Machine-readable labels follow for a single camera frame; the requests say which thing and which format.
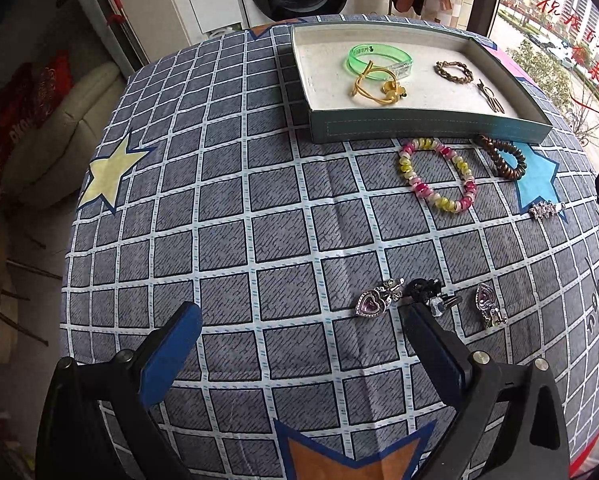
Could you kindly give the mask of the star rhinestone hair clip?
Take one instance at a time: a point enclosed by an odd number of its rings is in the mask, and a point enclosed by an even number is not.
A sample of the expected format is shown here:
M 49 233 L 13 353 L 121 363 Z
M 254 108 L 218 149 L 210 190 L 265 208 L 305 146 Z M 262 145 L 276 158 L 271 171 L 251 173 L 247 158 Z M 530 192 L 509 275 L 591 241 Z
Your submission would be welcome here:
M 528 214 L 534 220 L 548 220 L 554 217 L 566 219 L 562 203 L 552 203 L 546 200 L 532 203 L 528 208 Z

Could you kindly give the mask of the black hair claw clip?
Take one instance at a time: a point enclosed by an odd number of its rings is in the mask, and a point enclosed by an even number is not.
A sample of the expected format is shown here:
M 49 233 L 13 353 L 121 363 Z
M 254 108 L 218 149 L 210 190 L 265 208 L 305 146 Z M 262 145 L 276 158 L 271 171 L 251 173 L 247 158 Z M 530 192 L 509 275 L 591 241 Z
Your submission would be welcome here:
M 416 278 L 406 284 L 403 297 L 408 304 L 424 304 L 434 318 L 441 318 L 452 307 L 462 304 L 462 297 L 458 294 L 446 294 L 441 289 L 441 281 L 437 278 L 426 280 Z

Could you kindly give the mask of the heart pendant silver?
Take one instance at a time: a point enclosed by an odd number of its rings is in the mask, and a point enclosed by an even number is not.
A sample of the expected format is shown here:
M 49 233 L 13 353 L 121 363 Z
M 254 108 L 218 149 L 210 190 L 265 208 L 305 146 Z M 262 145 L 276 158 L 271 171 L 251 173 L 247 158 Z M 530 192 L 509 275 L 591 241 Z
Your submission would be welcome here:
M 496 327 L 507 322 L 507 315 L 499 304 L 493 284 L 481 283 L 475 290 L 475 308 L 482 317 L 485 328 Z
M 388 278 L 377 286 L 361 293 L 356 304 L 356 314 L 362 318 L 377 318 L 391 304 L 403 298 L 403 278 Z

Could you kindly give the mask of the green translucent bangle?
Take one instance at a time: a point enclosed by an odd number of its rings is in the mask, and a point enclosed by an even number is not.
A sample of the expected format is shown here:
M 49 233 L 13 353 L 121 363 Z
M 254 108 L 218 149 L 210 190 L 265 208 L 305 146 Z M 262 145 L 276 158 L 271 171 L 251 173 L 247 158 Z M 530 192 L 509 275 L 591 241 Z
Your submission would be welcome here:
M 387 68 L 398 79 L 408 78 L 412 72 L 411 55 L 390 44 L 357 44 L 347 56 L 347 67 L 360 75 L 372 63 L 374 67 Z

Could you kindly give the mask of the teal jewelry tray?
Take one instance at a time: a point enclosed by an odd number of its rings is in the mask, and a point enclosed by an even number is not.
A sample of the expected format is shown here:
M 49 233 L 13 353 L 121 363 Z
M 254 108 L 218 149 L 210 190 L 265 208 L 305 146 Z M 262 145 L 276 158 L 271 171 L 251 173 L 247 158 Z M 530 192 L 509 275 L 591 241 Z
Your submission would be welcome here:
M 298 24 L 290 39 L 313 142 L 485 133 L 539 144 L 552 128 L 534 85 L 487 38 L 429 23 L 348 21 Z M 398 80 L 407 94 L 398 103 L 354 94 L 358 75 L 346 60 L 357 44 L 390 44 L 411 55 L 411 75 Z M 477 88 L 480 80 L 505 114 L 491 110 Z

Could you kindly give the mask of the grey checkered star tablecloth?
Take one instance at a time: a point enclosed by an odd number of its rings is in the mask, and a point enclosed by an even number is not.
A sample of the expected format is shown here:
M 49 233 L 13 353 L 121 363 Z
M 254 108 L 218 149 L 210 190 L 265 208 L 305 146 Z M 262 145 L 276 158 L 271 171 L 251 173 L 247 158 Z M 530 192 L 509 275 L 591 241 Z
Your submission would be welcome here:
M 534 85 L 539 144 L 406 136 L 316 143 L 294 26 L 234 32 L 135 73 L 89 164 L 62 289 L 45 478 L 564 479 L 599 432 L 592 166 Z M 532 203 L 565 220 L 534 220 Z M 461 410 L 359 296 L 441 281 L 470 352 Z M 505 324 L 485 328 L 493 284 Z M 202 331 L 159 403 L 138 349 L 185 301 Z

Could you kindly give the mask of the beige sofa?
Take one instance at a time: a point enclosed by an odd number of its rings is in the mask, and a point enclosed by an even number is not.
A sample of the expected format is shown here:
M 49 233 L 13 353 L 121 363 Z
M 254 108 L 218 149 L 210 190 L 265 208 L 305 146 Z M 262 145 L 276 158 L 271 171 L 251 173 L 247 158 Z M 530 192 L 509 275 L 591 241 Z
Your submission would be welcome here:
M 45 209 L 79 191 L 124 87 L 112 62 L 83 76 L 41 128 L 27 133 L 14 149 L 2 195 Z

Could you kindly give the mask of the red cushion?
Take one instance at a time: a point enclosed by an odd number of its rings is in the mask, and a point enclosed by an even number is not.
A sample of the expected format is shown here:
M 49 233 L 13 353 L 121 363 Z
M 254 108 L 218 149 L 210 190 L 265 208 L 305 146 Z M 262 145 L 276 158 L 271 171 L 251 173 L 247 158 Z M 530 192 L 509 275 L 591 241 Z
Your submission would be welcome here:
M 45 63 L 22 64 L 0 90 L 0 133 L 17 144 L 29 131 L 40 129 L 73 85 L 67 51 Z

